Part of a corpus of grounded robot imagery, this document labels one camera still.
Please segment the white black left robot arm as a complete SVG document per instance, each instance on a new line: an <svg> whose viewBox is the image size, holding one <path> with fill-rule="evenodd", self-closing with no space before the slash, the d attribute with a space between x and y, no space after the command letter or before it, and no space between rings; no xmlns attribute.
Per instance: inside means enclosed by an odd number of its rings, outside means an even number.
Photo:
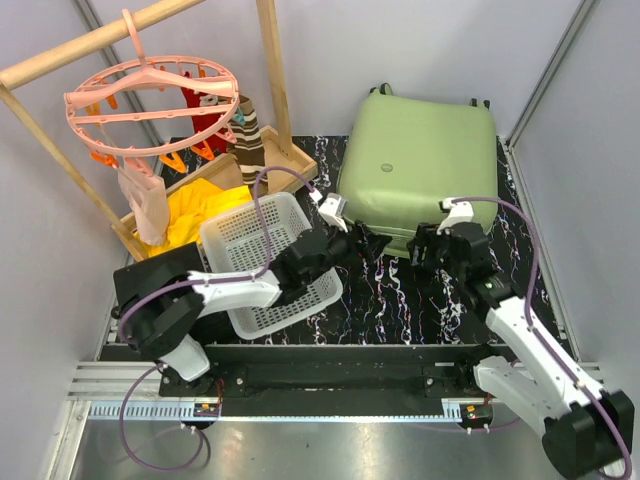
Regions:
<svg viewBox="0 0 640 480"><path fill-rule="evenodd" d="M345 231L302 231L263 269L214 274L164 265L122 304L118 335L143 358L173 369L190 393L206 395L216 372L191 336L201 314L292 304L332 268L374 262L391 240L358 221Z"/></svg>

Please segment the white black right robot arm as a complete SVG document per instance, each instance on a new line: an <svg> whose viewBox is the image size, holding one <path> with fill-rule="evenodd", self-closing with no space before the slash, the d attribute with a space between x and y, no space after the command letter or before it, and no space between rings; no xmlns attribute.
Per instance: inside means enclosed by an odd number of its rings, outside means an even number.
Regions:
<svg viewBox="0 0 640 480"><path fill-rule="evenodd" d="M540 438L566 479L578 479L622 462L631 473L635 408L622 391L607 392L549 333L517 285L493 265L480 225L417 227L407 248L413 266L450 274L467 310L497 334L520 362L514 368L488 345L454 371L466 396L481 391L502 401Z"/></svg>

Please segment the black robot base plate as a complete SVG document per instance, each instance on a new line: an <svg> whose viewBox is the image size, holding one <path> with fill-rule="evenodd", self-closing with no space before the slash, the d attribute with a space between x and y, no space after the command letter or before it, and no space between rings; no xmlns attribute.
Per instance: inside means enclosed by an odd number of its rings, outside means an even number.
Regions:
<svg viewBox="0 0 640 480"><path fill-rule="evenodd" d="M518 357L505 345L212 345L205 352L207 373L186 381L168 369L153 391L198 403L220 396L226 420L457 417L454 401L485 395L471 379L473 361Z"/></svg>

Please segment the green hard-shell suitcase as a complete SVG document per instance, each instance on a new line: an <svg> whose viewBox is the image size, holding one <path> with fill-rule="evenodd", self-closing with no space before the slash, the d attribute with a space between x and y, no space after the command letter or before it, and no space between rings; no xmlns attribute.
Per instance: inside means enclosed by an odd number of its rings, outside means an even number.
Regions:
<svg viewBox="0 0 640 480"><path fill-rule="evenodd" d="M349 135L336 192L344 218L388 235L385 254L409 256L421 223L439 224L449 197L498 195L498 139L488 100L447 104L370 90Z"/></svg>

